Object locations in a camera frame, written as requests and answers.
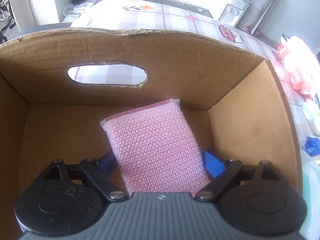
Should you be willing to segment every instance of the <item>red and white package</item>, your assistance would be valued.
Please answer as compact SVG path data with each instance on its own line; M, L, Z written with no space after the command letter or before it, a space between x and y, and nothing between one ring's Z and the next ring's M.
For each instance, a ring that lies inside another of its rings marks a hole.
M303 97L313 99L316 95L316 87L302 61L291 54L288 47L284 45L278 47L278 54L289 75L293 88Z

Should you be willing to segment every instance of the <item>pink sponge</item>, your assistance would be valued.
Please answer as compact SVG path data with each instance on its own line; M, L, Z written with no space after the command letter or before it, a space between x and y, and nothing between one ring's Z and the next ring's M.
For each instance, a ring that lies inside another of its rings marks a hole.
M166 100L101 122L130 195L190 192L194 196L209 182L179 102Z

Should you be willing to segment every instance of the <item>plaid tablecloth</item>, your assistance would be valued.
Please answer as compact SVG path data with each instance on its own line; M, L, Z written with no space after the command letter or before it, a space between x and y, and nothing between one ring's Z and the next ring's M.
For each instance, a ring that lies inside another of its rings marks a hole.
M292 111L300 149L306 138L314 135L300 105L304 99L293 89L276 51L236 28L224 26L219 21L197 13L143 0L103 0L81 15L71 27L180 30L208 36L256 53L270 60L276 70ZM143 71L132 67L121 68L119 72L116 66L81 66L71 73L71 78L83 83L135 84L137 80L144 80L143 74Z

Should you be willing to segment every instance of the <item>white cord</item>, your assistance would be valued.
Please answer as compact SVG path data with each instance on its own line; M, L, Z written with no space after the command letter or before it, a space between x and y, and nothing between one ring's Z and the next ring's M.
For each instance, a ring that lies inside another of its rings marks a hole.
M185 1L185 2L183 2L183 4L182 4L183 7L184 7L187 11L190 12L190 10L184 5L186 2L189 2L189 3L192 3L192 2L190 2L190 1ZM198 8L199 12L201 12L204 16L206 16L206 15L203 13L203 11L209 10L209 9L203 9L203 10L201 10L196 4L192 3L192 5L193 5L193 6L196 6L196 7Z

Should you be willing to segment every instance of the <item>orange flower print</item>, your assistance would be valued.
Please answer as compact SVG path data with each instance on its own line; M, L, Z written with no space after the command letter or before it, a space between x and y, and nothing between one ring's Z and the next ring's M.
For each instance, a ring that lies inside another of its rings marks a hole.
M148 10L148 9L152 10L152 9L153 9L150 5L140 5L139 7L140 7L142 10Z

